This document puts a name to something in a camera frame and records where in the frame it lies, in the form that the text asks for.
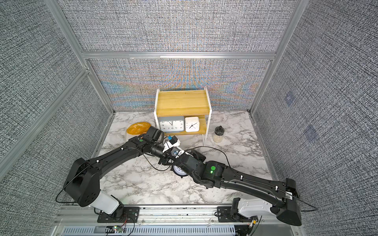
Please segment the black twin-bell alarm clock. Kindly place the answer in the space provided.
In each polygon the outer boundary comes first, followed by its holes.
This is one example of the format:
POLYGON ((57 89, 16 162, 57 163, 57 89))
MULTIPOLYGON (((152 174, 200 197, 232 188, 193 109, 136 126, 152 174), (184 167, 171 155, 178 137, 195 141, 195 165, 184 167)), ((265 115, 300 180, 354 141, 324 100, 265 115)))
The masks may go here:
POLYGON ((175 175, 179 176, 180 178, 187 177, 188 174, 185 173, 181 168, 177 166, 172 166, 171 171, 174 172, 175 175))

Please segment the grey rectangular alarm clock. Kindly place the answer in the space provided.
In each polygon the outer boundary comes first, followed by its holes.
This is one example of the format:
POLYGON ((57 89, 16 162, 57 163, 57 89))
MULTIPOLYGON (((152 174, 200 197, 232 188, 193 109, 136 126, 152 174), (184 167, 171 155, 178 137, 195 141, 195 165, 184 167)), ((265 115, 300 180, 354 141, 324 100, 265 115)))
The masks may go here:
POLYGON ((184 116, 158 118, 160 130, 163 132, 181 132, 185 130, 184 116))

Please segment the white square alarm clock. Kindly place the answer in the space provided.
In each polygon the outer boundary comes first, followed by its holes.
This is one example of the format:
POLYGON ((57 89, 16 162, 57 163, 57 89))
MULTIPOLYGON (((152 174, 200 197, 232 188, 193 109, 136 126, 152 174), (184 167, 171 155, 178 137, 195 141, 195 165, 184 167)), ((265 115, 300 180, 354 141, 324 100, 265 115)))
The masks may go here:
POLYGON ((198 132, 200 130, 199 117, 185 117, 185 131, 198 132))

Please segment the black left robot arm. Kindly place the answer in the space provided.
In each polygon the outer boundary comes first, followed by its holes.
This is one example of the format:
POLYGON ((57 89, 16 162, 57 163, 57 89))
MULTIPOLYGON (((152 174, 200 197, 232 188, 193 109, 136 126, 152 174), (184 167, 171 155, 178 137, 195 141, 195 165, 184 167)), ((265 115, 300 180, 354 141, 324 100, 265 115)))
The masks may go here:
POLYGON ((147 133, 130 138, 123 145, 106 154, 88 160, 83 158, 75 160, 62 190, 57 194, 56 202, 69 204, 69 201, 58 200, 62 193, 66 193, 72 199, 72 203, 77 203, 81 207, 91 206, 119 221, 124 215, 124 205, 116 197, 101 189, 101 180, 135 158, 147 153, 152 154, 155 150, 162 151, 163 140, 164 132, 152 126, 147 133))

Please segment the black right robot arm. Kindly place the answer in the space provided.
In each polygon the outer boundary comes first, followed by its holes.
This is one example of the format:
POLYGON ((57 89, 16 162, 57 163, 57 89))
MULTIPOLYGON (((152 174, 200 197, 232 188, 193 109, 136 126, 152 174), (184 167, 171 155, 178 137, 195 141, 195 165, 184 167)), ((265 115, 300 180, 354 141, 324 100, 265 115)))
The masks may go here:
POLYGON ((217 161, 205 161, 205 156, 195 150, 184 151, 177 147, 167 151, 172 164, 192 177, 196 184, 206 188, 224 188, 239 191, 267 201, 276 218, 288 225, 301 226, 302 213, 296 181, 272 181, 241 173, 217 161))

